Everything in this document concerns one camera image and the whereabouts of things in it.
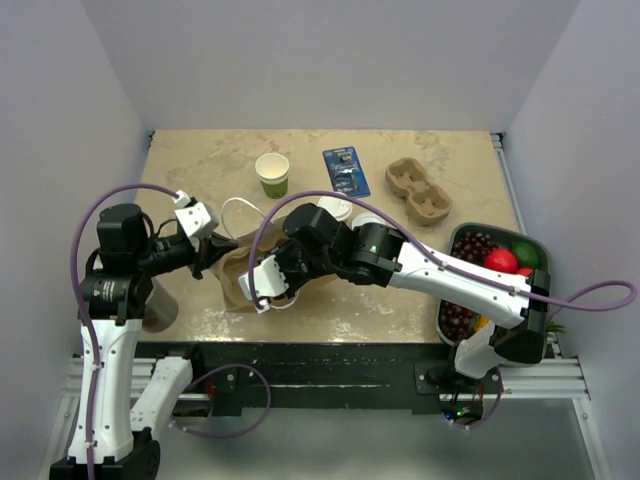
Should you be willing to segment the single brown pulp carrier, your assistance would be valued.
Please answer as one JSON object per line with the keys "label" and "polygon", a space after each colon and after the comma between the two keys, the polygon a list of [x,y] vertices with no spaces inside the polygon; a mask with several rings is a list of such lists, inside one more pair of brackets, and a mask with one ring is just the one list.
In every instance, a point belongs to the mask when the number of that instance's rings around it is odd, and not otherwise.
{"label": "single brown pulp carrier", "polygon": [[216,264],[215,276],[218,278],[224,296],[226,309],[231,312],[249,312],[252,303],[246,299],[238,278],[247,272],[250,246],[241,246],[225,254]]}

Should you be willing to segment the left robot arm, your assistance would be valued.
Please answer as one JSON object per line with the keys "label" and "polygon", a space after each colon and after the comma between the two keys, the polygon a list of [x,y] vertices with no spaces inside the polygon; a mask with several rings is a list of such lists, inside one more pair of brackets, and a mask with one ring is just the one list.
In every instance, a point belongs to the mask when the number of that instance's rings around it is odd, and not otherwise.
{"label": "left robot arm", "polygon": [[133,203],[103,210],[99,241],[79,284],[87,314],[83,374],[76,429],[65,458],[53,463],[52,479],[153,479],[160,463],[160,437],[182,391],[207,380],[197,350],[188,348],[156,361],[148,385],[131,398],[135,351],[144,321],[161,330],[177,316],[174,301],[161,302],[159,275],[187,268],[195,279],[236,249],[216,233],[212,210],[195,199],[178,201],[177,225],[165,237],[150,232],[148,216]]}

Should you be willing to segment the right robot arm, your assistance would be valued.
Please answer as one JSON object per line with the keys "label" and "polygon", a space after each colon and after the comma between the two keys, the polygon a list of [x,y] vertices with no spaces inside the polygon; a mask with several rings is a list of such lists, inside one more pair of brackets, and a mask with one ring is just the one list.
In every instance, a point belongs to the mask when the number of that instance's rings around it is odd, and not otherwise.
{"label": "right robot arm", "polygon": [[543,358],[546,305],[534,296],[547,291],[546,273],[524,277],[473,265],[390,225],[350,229],[311,203],[295,208],[283,231],[288,239],[274,255],[287,297],[313,279],[335,275],[355,285],[437,296],[487,317],[487,325],[451,354],[445,379],[456,392],[469,392],[503,362],[534,365]]}

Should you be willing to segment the blue razor blister pack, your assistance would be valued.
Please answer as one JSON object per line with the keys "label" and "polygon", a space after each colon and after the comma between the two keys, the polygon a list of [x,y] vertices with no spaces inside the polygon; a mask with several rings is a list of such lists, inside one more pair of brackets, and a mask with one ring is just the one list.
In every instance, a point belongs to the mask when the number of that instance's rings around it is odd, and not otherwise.
{"label": "blue razor blister pack", "polygon": [[322,157],[335,192],[353,198],[371,195],[359,156],[353,146],[325,150]]}

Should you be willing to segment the grey metal cup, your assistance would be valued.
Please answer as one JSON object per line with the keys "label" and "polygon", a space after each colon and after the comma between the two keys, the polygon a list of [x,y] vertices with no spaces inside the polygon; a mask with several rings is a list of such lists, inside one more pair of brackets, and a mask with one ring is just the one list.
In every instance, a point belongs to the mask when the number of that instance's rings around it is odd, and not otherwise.
{"label": "grey metal cup", "polygon": [[145,301],[142,328],[149,333],[160,333],[171,327],[177,319],[177,300],[156,279]]}

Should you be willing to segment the stack of white lids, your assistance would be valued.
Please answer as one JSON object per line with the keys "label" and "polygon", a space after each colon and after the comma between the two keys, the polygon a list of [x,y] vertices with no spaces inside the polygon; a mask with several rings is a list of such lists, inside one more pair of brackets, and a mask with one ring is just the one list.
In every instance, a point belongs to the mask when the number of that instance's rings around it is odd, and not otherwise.
{"label": "stack of white lids", "polygon": [[351,228],[352,229],[356,229],[359,227],[362,227],[366,224],[369,223],[373,223],[373,224],[380,224],[380,225],[385,225],[386,222],[384,221],[383,218],[381,218],[380,216],[372,213],[372,212],[363,212],[360,213],[358,215],[356,215],[352,221],[351,221]]}

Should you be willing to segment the stacked green paper cups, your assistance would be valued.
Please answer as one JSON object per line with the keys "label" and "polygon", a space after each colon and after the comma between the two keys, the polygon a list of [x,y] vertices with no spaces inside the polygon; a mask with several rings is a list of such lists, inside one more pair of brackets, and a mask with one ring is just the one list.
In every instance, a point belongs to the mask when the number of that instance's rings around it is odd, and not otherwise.
{"label": "stacked green paper cups", "polygon": [[255,162],[265,195],[271,199],[280,199],[287,194],[290,164],[288,159],[279,153],[266,153]]}

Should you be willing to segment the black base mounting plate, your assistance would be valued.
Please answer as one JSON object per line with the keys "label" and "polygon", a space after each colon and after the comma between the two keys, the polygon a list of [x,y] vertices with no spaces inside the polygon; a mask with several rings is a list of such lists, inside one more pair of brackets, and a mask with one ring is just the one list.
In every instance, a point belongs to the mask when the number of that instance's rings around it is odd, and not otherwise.
{"label": "black base mounting plate", "polygon": [[445,395],[460,400],[499,390],[493,374],[467,380],[454,373],[445,344],[141,342],[136,356],[184,356],[195,377],[210,373],[192,390],[213,395],[215,416],[265,406],[438,414]]}

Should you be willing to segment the brown pulp cup carrier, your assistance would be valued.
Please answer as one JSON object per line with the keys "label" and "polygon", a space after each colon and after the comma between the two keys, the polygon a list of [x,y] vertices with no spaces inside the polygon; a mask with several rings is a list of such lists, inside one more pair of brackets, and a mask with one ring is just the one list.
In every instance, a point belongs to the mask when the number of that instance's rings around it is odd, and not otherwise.
{"label": "brown pulp cup carrier", "polygon": [[415,158],[404,157],[389,164],[385,180],[394,195],[405,200],[407,216],[421,226],[432,226],[451,212],[450,196],[433,183]]}

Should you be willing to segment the red apple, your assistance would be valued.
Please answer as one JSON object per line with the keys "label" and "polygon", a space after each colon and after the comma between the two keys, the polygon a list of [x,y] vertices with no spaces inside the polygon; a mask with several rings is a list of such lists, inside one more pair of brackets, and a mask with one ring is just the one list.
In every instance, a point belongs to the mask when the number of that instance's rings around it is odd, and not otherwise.
{"label": "red apple", "polygon": [[518,268],[516,256],[508,249],[497,248],[492,250],[484,259],[483,266],[487,269],[512,274]]}

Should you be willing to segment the grey fruit tray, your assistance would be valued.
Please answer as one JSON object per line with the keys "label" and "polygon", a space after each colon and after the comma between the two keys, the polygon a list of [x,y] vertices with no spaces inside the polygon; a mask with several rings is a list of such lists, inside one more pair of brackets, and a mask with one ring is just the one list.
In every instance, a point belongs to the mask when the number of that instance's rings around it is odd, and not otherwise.
{"label": "grey fruit tray", "polygon": [[[485,224],[465,223],[457,227],[454,233],[452,234],[450,244],[448,247],[448,254],[450,256],[452,256],[451,252],[452,252],[454,242],[458,240],[464,232],[467,232],[467,231],[470,231],[472,233],[476,233],[480,231],[489,233],[492,237],[493,242],[497,245],[497,248],[504,248],[510,251],[511,251],[511,245],[513,242],[526,242],[526,243],[529,243],[531,246],[533,246],[539,255],[540,266],[537,269],[519,267],[518,270],[513,274],[530,277],[534,270],[540,270],[544,272],[550,271],[550,261],[549,261],[548,254],[545,248],[539,242],[525,235],[510,231],[510,230],[502,229],[499,227],[485,225]],[[439,307],[442,301],[444,300],[441,300],[439,303],[439,306],[437,307],[435,327],[440,339],[448,345],[453,345],[455,343],[451,342],[450,340],[447,340],[443,335],[443,333],[441,332],[440,327],[438,326]]]}

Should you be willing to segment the green avocado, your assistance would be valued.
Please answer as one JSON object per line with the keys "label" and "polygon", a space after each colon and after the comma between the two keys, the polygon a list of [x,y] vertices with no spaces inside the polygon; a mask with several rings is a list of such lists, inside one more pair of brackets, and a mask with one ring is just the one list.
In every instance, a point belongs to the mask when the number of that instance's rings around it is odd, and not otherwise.
{"label": "green avocado", "polygon": [[511,253],[515,256],[520,268],[537,269],[540,266],[539,255],[529,243],[513,242]]}

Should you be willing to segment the orange pineapple toy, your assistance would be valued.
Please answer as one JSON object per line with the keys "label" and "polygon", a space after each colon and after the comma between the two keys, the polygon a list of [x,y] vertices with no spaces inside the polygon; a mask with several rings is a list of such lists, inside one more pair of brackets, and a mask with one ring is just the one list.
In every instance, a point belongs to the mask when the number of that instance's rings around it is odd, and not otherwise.
{"label": "orange pineapple toy", "polygon": [[[489,319],[486,316],[477,316],[474,324],[473,324],[473,331],[475,333],[479,332],[481,329],[483,329],[487,324],[489,323]],[[554,321],[550,321],[547,326],[546,326],[546,334],[549,335],[551,333],[564,333],[566,331],[566,327],[555,323]]]}

